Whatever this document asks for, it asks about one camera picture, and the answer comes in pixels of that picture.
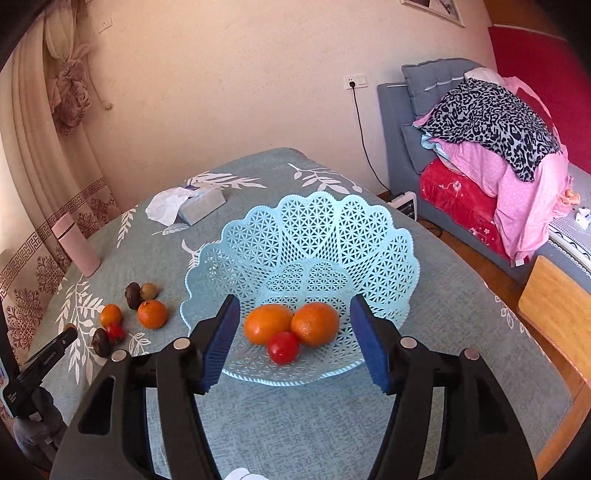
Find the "dark brown fruit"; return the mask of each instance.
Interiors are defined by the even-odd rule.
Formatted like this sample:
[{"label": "dark brown fruit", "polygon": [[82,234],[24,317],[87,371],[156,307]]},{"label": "dark brown fruit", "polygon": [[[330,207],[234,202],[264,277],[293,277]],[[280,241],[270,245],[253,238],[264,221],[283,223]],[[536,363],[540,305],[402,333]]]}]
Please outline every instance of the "dark brown fruit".
[{"label": "dark brown fruit", "polygon": [[142,305],[141,289],[136,282],[132,282],[125,287],[125,300],[132,310],[137,310]]},{"label": "dark brown fruit", "polygon": [[97,328],[95,330],[90,346],[98,356],[109,358],[109,355],[111,354],[111,342],[109,341],[109,335],[107,335],[104,328]]}]

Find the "white tissue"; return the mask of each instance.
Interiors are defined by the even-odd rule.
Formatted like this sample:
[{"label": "white tissue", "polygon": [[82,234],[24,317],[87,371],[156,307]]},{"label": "white tissue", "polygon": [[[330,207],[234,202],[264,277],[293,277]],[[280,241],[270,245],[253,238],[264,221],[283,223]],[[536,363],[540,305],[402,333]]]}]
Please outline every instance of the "white tissue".
[{"label": "white tissue", "polygon": [[261,475],[255,475],[254,473],[250,473],[245,468],[237,468],[232,473],[230,473],[230,475],[228,475],[224,480],[267,480],[267,478]]},{"label": "white tissue", "polygon": [[164,190],[156,194],[146,207],[146,215],[150,220],[171,226],[176,220],[181,205],[197,192],[198,190],[187,190],[182,187]]}]

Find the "gray-green tablecloth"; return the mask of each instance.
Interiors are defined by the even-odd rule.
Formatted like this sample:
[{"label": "gray-green tablecloth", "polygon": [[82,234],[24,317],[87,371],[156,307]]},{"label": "gray-green tablecloth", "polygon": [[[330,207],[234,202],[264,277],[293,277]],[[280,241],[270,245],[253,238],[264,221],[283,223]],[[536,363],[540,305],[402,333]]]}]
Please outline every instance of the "gray-green tablecloth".
[{"label": "gray-green tablecloth", "polygon": [[[185,275],[195,265],[199,248],[219,239],[230,220],[243,218],[254,206],[276,206],[287,194],[307,196],[319,187],[337,199],[351,193],[370,204],[385,205],[354,182],[287,148],[241,158],[192,182],[222,186],[226,204],[186,229],[184,225],[165,228],[148,220],[148,202],[125,212],[90,239],[102,259],[97,272],[86,279],[72,265],[51,300],[32,351],[58,334],[65,323],[79,328],[78,340],[44,381],[66,422],[101,365],[89,350],[92,331],[99,326],[100,306],[122,307],[123,325],[129,332],[124,347],[133,355],[159,351],[187,335],[179,314],[180,303],[189,297]],[[421,265],[402,333],[442,352],[458,353],[469,346],[480,350],[537,455],[570,407],[560,375],[513,312],[460,257],[418,223],[397,210],[391,212],[394,226],[411,232]],[[170,320],[162,329],[142,328],[135,312],[127,308],[124,289],[132,281],[151,281],[161,287],[158,299],[170,308]],[[155,467],[166,475],[155,392],[148,396]],[[437,455],[441,398],[441,392],[436,392],[425,473],[432,471]],[[269,480],[360,480],[371,470],[393,398],[371,383],[363,364],[300,387],[269,387],[222,375],[197,403],[222,477],[243,466]]]}]

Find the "framed picture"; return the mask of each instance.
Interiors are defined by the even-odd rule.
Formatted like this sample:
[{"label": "framed picture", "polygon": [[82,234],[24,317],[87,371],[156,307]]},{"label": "framed picture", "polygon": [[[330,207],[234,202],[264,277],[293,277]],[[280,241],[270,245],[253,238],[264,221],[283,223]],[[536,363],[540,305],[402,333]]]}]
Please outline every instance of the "framed picture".
[{"label": "framed picture", "polygon": [[403,5],[417,7],[465,27],[456,0],[400,0]]}]

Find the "wall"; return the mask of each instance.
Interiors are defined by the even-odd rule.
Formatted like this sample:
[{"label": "wall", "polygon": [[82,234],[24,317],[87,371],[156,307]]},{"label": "wall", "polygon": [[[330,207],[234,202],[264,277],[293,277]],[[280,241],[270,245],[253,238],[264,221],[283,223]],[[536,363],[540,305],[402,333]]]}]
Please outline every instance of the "wall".
[{"label": "wall", "polygon": [[457,0],[459,27],[400,0],[93,0],[92,74],[110,112],[87,133],[121,208],[241,156],[293,147],[375,193],[346,74],[358,91],[369,157],[387,180],[376,86],[400,66],[467,57],[495,67],[482,0]]},{"label": "wall", "polygon": [[495,25],[529,28],[550,35],[560,35],[535,0],[485,0],[486,9]]}]

